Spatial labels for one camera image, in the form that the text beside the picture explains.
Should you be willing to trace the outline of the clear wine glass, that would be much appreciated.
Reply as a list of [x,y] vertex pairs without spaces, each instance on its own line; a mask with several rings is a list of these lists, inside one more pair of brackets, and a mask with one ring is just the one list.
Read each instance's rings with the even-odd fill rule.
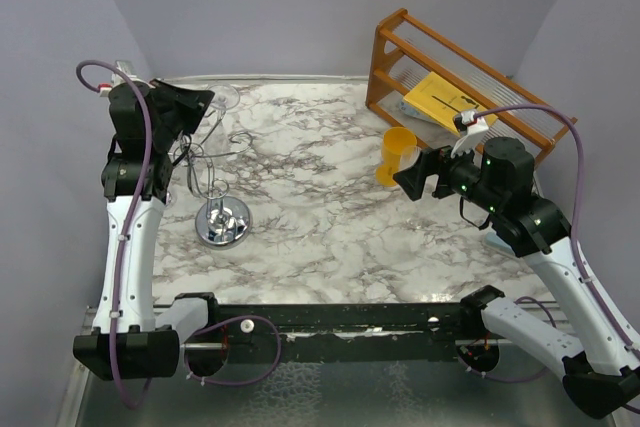
[[239,91],[230,84],[209,84],[206,89],[213,93],[210,103],[212,109],[227,111],[235,108],[240,103]]
[[419,159],[421,149],[417,145],[407,146],[403,149],[398,163],[398,172],[410,169]]

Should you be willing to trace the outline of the yellow plastic wine glass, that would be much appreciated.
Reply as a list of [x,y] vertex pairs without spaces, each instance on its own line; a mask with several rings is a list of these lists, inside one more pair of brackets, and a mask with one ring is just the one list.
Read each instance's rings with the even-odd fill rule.
[[381,164],[375,171],[375,178],[384,187],[393,187],[393,175],[399,170],[403,155],[417,146],[416,136],[407,128],[392,127],[382,138]]

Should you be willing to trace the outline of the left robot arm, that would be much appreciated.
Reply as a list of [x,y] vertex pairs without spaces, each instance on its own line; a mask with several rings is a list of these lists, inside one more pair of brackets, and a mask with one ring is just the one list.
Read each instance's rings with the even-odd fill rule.
[[108,94],[115,133],[101,173],[109,240],[101,300],[91,331],[75,337],[73,355],[102,380],[174,375],[180,345],[220,332],[211,294],[181,294],[161,315],[153,309],[155,243],[173,173],[169,151],[196,131],[214,99],[210,90],[160,80],[139,83],[148,108],[121,83]]

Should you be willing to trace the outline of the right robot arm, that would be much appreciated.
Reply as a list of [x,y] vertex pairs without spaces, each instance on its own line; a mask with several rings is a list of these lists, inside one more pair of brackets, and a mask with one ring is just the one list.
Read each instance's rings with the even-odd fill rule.
[[461,330],[472,338],[491,332],[518,345],[561,380],[583,413],[602,419],[639,394],[639,334],[580,259],[562,211],[534,193],[533,173],[534,159],[524,145],[497,137],[485,144],[479,165],[473,153],[426,148],[393,178],[416,201],[435,175],[433,197],[457,194],[487,212],[487,225],[542,280],[574,333],[528,314],[491,286],[463,299]]

